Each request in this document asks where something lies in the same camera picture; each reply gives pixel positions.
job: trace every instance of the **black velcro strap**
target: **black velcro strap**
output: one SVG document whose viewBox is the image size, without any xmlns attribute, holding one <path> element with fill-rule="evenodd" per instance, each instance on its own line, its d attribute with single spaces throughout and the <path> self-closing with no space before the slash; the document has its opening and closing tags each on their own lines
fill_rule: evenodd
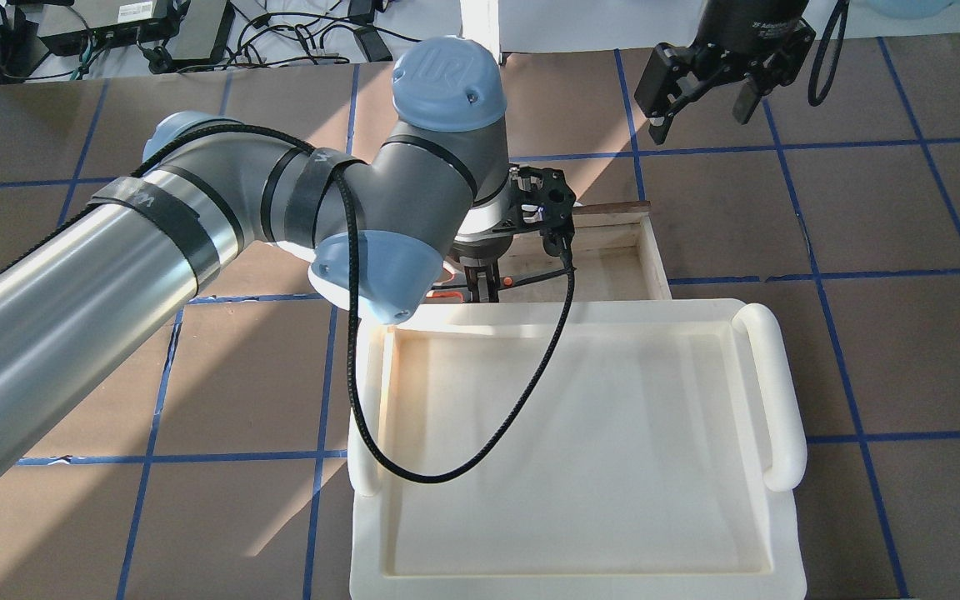
<svg viewBox="0 0 960 600">
<path fill-rule="evenodd" d="M 387 141 L 384 142 L 384 145 L 388 144 L 408 144 L 411 147 L 417 147 L 426 149 L 432 155 L 438 159 L 443 160 L 444 163 L 449 164 L 450 167 L 454 168 L 454 171 L 457 171 L 458 175 L 461 175 L 465 179 L 466 185 L 469 186 L 469 189 L 472 190 L 472 197 L 475 198 L 478 193 L 480 193 L 480 187 L 477 186 L 477 179 L 473 177 L 473 172 L 469 171 L 469 167 L 465 166 L 465 163 L 461 161 L 460 158 L 454 156 L 454 152 L 448 151 L 445 147 L 435 143 L 431 140 L 426 140 L 424 137 L 417 136 L 391 136 L 387 138 Z"/>
<path fill-rule="evenodd" d="M 283 175 L 283 170 L 294 160 L 294 157 L 302 153 L 301 149 L 291 148 L 283 153 L 283 156 L 277 160 L 277 166 L 273 167 L 269 177 L 266 179 L 266 189 L 262 190 L 262 233 L 266 235 L 267 240 L 274 239 L 272 224 L 273 194 L 277 192 L 279 178 Z"/>
<path fill-rule="evenodd" d="M 289 242 L 309 248 L 317 246 L 317 213 L 332 183 L 332 174 L 337 168 L 362 162 L 362 159 L 335 148 L 317 148 L 313 151 L 302 168 L 302 175 L 298 175 L 294 183 L 287 209 L 283 212 L 283 235 Z"/>
<path fill-rule="evenodd" d="M 224 196 L 221 195 L 220 192 L 213 189 L 213 186 L 203 181 L 198 175 L 186 170 L 186 168 L 177 167 L 175 164 L 159 164 L 157 170 L 174 174 L 177 178 L 191 183 L 192 186 L 198 188 L 198 191 L 206 194 L 207 198 L 213 200 L 213 204 L 216 204 L 217 208 L 221 209 L 221 213 L 224 213 L 228 224 L 232 225 L 232 232 L 236 234 L 236 247 L 239 248 L 240 252 L 243 251 L 243 247 L 247 246 L 247 239 L 243 236 L 243 225 L 240 224 L 239 217 L 236 217 L 235 210 L 232 210 L 232 206 L 228 205 L 228 202 L 224 200 Z"/>
<path fill-rule="evenodd" d="M 143 179 L 119 177 L 95 192 L 87 204 L 127 206 L 152 222 L 183 253 L 199 289 L 221 270 L 217 246 L 199 223 L 198 212 L 158 186 Z"/>
</svg>

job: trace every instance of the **black power cord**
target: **black power cord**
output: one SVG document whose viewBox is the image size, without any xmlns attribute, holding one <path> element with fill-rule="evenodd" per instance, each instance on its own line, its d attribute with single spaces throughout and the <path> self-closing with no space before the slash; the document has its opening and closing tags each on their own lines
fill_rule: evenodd
<svg viewBox="0 0 960 600">
<path fill-rule="evenodd" d="M 832 83 L 835 81 L 835 69 L 839 66 L 839 53 L 843 50 L 843 37 L 847 33 L 847 17 L 850 14 L 850 0 L 837 0 L 835 8 L 832 8 L 832 16 L 827 20 L 827 26 L 824 27 L 824 34 L 817 42 L 817 56 L 814 57 L 814 64 L 810 69 L 810 88 L 807 90 L 807 99 L 810 100 L 810 106 L 819 107 L 832 91 Z M 828 55 L 828 45 L 832 41 L 832 33 L 835 26 L 839 24 L 839 35 L 835 41 L 835 48 L 832 50 L 832 66 L 827 70 L 827 80 L 824 85 L 817 90 L 817 83 L 820 81 L 820 71 L 824 65 L 824 58 Z"/>
<path fill-rule="evenodd" d="M 136 168 L 136 171 L 132 172 L 131 176 L 133 178 L 141 178 L 150 168 L 155 168 L 158 163 L 167 158 L 168 155 L 171 155 L 171 153 L 176 152 L 177 149 L 195 140 L 213 136 L 213 134 L 217 133 L 254 133 L 257 134 L 257 136 L 273 138 L 291 144 L 295 148 L 300 149 L 306 156 L 313 153 L 313 145 L 298 140 L 296 137 L 288 136 L 286 133 L 278 132 L 278 130 L 275 129 L 241 124 L 212 125 L 176 137 L 175 140 L 172 140 L 169 144 L 165 145 L 165 147 L 161 148 L 160 151 L 155 152 L 148 160 L 145 160 L 140 167 Z M 531 380 L 525 387 L 525 391 L 522 392 L 521 397 L 510 410 L 510 414 L 504 419 L 502 425 L 495 430 L 491 439 L 488 439 L 487 443 L 480 448 L 480 451 L 476 452 L 475 455 L 465 461 L 465 463 L 462 463 L 460 467 L 453 468 L 450 471 L 438 475 L 415 473 L 405 467 L 399 466 L 399 464 L 390 459 L 386 453 L 381 451 L 377 445 L 377 441 L 373 439 L 373 433 L 369 430 L 369 426 L 365 421 L 365 414 L 362 413 L 361 403 L 358 401 L 358 326 L 361 324 L 361 318 L 358 317 L 358 289 L 359 286 L 361 286 L 361 283 L 359 283 L 361 258 L 358 256 L 358 214 L 355 212 L 355 204 L 357 204 L 358 199 L 355 197 L 354 191 L 350 188 L 349 183 L 347 183 L 347 179 L 343 176 L 343 171 L 344 167 L 335 168 L 335 170 L 332 171 L 332 179 L 334 179 L 336 187 L 339 189 L 340 198 L 342 198 L 343 201 L 343 212 L 346 213 L 347 220 L 347 245 L 350 250 L 349 282 L 347 282 L 347 287 L 350 292 L 350 305 L 349 310 L 347 310 L 347 395 L 350 398 L 354 424 L 357 425 L 358 433 L 361 433 L 362 441 L 365 442 L 366 448 L 372 453 L 373 458 L 376 458 L 377 463 L 387 468 L 388 471 L 413 483 L 449 482 L 451 479 L 460 478 L 461 475 L 468 473 L 468 471 L 476 467 L 477 464 L 495 448 L 498 441 L 503 439 L 506 431 L 513 425 L 515 419 L 518 418 L 518 414 L 521 414 L 521 410 L 525 408 L 525 403 L 528 402 L 528 399 L 533 395 L 533 391 L 536 390 L 536 386 L 540 383 L 540 378 L 546 371 L 550 358 L 553 356 L 553 351 L 555 351 L 558 341 L 561 339 L 561 333 L 563 333 L 565 323 L 568 321 L 568 312 L 570 312 L 570 308 L 573 305 L 573 295 L 576 290 L 576 274 L 573 269 L 573 252 L 570 248 L 570 242 L 568 242 L 567 238 L 561 239 L 561 262 L 564 266 L 565 280 L 567 280 L 567 284 L 565 284 L 565 303 L 562 305 L 561 314 L 557 318 L 557 324 L 553 328 L 553 334 L 550 335 L 550 343 L 547 345 L 540 364 L 538 364 L 536 372 L 532 375 Z"/>
</svg>

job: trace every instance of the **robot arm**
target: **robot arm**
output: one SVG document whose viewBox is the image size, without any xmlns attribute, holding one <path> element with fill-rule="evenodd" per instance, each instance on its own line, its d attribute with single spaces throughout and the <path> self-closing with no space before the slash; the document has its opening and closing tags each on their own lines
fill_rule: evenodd
<svg viewBox="0 0 960 600">
<path fill-rule="evenodd" d="M 636 88 L 636 103 L 663 144 L 673 119 L 718 85 L 746 80 L 732 115 L 750 121 L 763 96 L 790 85 L 816 33 L 804 22 L 808 0 L 707 0 L 694 42 L 658 44 Z"/>
<path fill-rule="evenodd" d="M 513 186 L 506 99 L 487 51 L 423 42 L 396 65 L 393 90 L 400 121 L 372 164 L 223 117 L 174 115 L 145 152 L 156 164 L 104 187 L 3 271 L 0 475 L 250 243 L 307 254 L 315 288 L 346 307 L 334 171 L 357 198 L 362 315 L 410 318 L 470 208 L 509 205 L 499 198 Z M 503 217 L 481 213 L 472 220 L 491 222 L 470 228 Z"/>
</svg>

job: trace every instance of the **silver arm segment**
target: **silver arm segment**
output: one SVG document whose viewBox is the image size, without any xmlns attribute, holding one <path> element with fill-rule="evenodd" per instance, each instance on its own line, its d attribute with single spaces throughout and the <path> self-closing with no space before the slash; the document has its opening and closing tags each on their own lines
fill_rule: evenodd
<svg viewBox="0 0 960 600">
<path fill-rule="evenodd" d="M 358 201 L 362 312 L 385 323 L 412 315 L 469 208 L 495 198 L 508 173 L 506 99 L 483 47 L 423 42 L 397 62 L 393 86 L 401 121 L 392 136 L 371 166 L 340 167 Z M 192 113 L 161 133 L 226 122 Z M 343 203 L 319 164 L 342 159 L 211 133 L 142 178 L 111 183 L 3 271 L 0 476 L 249 243 L 315 250 L 313 283 L 346 304 Z"/>
</svg>

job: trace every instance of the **white tray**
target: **white tray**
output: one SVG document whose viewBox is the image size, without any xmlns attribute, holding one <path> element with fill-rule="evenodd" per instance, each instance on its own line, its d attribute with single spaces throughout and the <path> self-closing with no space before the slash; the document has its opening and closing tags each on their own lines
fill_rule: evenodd
<svg viewBox="0 0 960 600">
<path fill-rule="evenodd" d="M 446 471 L 525 387 L 560 304 L 427 305 L 363 327 L 362 407 L 393 459 Z M 805 437 L 773 313 L 737 300 L 577 303 L 495 451 L 437 486 L 351 426 L 351 595 L 795 599 Z"/>
</svg>

